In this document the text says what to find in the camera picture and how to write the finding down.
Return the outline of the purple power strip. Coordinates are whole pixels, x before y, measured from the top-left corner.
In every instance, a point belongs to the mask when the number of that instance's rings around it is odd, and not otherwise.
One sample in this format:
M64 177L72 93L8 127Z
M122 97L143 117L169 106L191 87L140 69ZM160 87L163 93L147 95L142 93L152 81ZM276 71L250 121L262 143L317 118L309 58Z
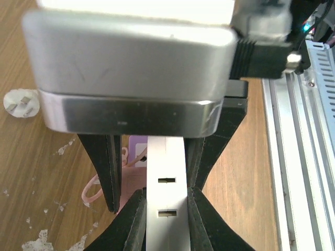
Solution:
M134 161L147 147L147 136L131 135L128 142L128 162ZM133 164L133 167L146 167L147 156L145 155L141 160Z

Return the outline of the pink cube adapter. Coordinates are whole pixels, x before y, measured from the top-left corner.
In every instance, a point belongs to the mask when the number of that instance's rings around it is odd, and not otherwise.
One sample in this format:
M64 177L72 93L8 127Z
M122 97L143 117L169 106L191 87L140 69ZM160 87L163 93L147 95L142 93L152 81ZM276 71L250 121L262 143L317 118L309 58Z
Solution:
M146 167L123 167L121 181L121 197L118 213L130 199L132 194L147 186Z

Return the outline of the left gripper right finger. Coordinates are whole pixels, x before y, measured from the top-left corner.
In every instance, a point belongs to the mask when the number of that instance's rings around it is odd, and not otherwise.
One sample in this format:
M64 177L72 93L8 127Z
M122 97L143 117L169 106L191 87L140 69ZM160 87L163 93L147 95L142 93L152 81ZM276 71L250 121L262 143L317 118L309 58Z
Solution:
M211 136L185 139L187 186L203 189L209 173L247 114L246 98L224 100L217 130Z

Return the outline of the white square plug adapter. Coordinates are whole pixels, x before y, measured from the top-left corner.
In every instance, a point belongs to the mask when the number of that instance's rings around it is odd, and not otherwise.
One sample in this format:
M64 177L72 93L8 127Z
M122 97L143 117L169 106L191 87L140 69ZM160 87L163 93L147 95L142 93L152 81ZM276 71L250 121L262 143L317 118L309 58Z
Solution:
M147 250L190 250L184 139L149 136Z

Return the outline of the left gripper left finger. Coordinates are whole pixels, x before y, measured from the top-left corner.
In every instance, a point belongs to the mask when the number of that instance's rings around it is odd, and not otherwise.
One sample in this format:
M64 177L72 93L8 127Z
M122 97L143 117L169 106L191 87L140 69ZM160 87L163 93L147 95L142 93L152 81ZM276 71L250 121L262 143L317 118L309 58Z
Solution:
M121 136L79 134L78 137L97 172L107 207L116 213L121 197Z

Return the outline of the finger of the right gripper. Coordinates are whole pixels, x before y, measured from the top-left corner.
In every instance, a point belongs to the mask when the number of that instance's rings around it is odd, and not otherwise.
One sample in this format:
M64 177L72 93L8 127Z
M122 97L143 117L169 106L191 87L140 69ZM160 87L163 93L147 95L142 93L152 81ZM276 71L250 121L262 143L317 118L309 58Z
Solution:
M147 191L136 190L109 227L86 251L127 251L146 249Z
M191 250L254 250L220 216L202 191L187 190Z

